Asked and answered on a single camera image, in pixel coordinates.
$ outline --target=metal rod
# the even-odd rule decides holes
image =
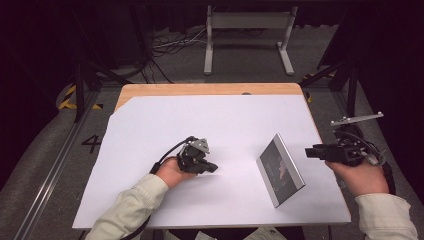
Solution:
[[[87,99],[86,106],[85,106],[86,111],[82,115],[80,121],[74,123],[74,125],[72,126],[66,138],[66,141],[59,152],[59,155],[57,156],[52,168],[50,169],[49,174],[44,180],[44,183],[41,185],[40,190],[38,191],[38,194],[35,197],[35,200],[32,203],[30,210],[25,216],[24,221],[19,227],[19,230],[14,237],[15,240],[29,239],[32,231],[34,230],[35,225],[37,224],[41,216],[41,213],[43,212],[56,186],[57,181],[59,180],[59,177],[63,171],[63,168],[66,165],[73,143],[75,142],[75,139],[79,131],[81,130],[81,127],[83,126],[85,120],[87,119],[89,110],[94,105],[98,95],[99,95],[98,92],[90,92],[89,97]]]

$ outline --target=number 4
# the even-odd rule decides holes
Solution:
[[[81,145],[91,145],[90,153],[93,153],[94,152],[94,148],[96,147],[96,145],[101,145],[102,144],[102,142],[97,142],[97,139],[99,139],[99,136],[97,136],[96,134],[94,134],[89,139],[87,139],[84,142],[82,142]]]

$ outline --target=hand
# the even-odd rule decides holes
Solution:
[[[169,188],[174,188],[182,181],[193,178],[197,174],[181,171],[180,167],[178,167],[177,158],[172,157],[162,164],[156,175],[160,177]]]
[[[389,187],[380,166],[373,166],[367,161],[363,161],[356,167],[327,161],[325,164],[343,178],[349,191],[355,197],[370,193],[389,193]]]

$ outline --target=white board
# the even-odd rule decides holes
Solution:
[[[306,186],[274,208],[256,160],[277,132]],[[207,139],[206,159],[219,168],[168,191],[148,227],[350,222],[333,172],[306,157],[321,140],[303,95],[202,95],[135,97],[111,116],[73,228],[91,228],[119,192],[188,136]]]

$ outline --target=sleeve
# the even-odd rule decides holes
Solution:
[[[359,228],[366,239],[418,239],[409,217],[411,207],[404,199],[390,194],[358,196]]]
[[[148,174],[118,195],[115,203],[94,223],[86,239],[121,239],[139,228],[159,207],[168,191],[166,183]]]

